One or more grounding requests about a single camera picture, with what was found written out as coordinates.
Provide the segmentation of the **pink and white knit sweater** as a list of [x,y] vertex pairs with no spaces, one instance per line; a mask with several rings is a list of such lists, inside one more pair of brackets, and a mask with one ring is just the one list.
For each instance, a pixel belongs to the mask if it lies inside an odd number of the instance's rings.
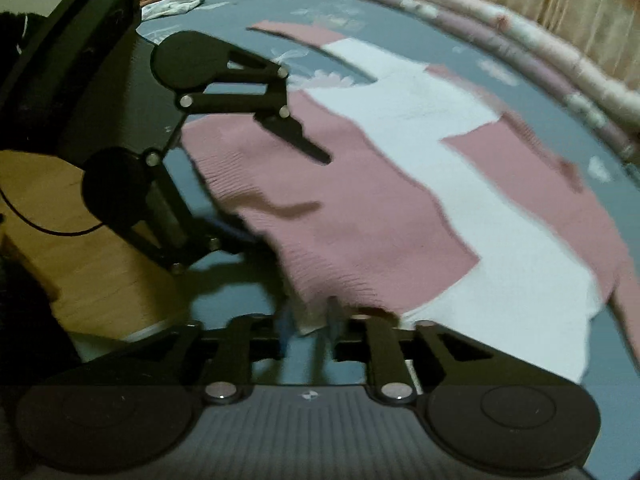
[[449,70],[312,26],[261,22],[362,70],[360,86],[288,99],[320,166],[243,115],[189,122],[182,145],[217,205],[276,253],[294,325],[329,299],[403,328],[434,321],[570,380],[591,319],[614,307],[639,342],[639,282],[576,168],[499,100]]

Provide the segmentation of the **pink floral folded quilt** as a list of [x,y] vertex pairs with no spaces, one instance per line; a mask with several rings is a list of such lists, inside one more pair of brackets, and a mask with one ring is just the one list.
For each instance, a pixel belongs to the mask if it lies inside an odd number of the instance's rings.
[[572,44],[506,6],[489,0],[426,0],[475,18],[548,62],[602,110],[628,126],[639,123],[639,89],[608,76]]

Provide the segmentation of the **mauve floral folded quilt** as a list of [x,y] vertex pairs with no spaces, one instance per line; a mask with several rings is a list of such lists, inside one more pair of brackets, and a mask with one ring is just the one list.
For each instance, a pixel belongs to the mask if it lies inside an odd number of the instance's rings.
[[627,136],[614,120],[606,116],[592,99],[570,82],[567,76],[518,46],[514,40],[506,38],[474,18],[467,18],[423,0],[370,1],[411,14],[500,58],[582,120],[621,160],[634,164],[639,161],[637,141],[631,140],[631,137]]

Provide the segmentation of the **blue floral bed sheet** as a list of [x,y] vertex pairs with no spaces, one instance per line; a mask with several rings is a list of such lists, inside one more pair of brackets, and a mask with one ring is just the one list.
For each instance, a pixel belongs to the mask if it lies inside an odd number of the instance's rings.
[[[258,32],[254,24],[261,20],[341,32],[351,46],[365,44],[366,54],[340,60],[297,41]],[[639,190],[622,163],[573,113],[477,46],[367,0],[206,0],[200,10],[160,18],[139,28],[141,36],[153,44],[186,30],[219,37],[281,62],[292,70],[293,87],[312,92],[377,92],[380,86],[364,66],[366,60],[382,60],[387,67],[396,68],[399,79],[409,77],[412,64],[447,67],[498,96],[524,118],[547,148],[574,162],[582,183],[597,196],[630,252],[639,250]],[[497,73],[486,74],[485,65],[497,66]],[[472,314],[504,318],[508,307],[516,307],[533,316],[536,323],[526,335],[528,344],[534,346],[545,334],[555,334],[560,338],[551,351],[556,362],[585,362],[579,378],[602,415],[601,433],[587,462],[590,474],[599,479],[627,479],[639,471],[639,375],[620,314],[596,297],[569,314],[553,307],[553,299],[571,306],[577,292],[570,272],[544,270],[549,261],[546,254],[516,258],[524,276],[536,282],[530,292],[464,297],[451,309],[434,304],[403,320],[402,326],[429,320],[469,333],[466,319]]]

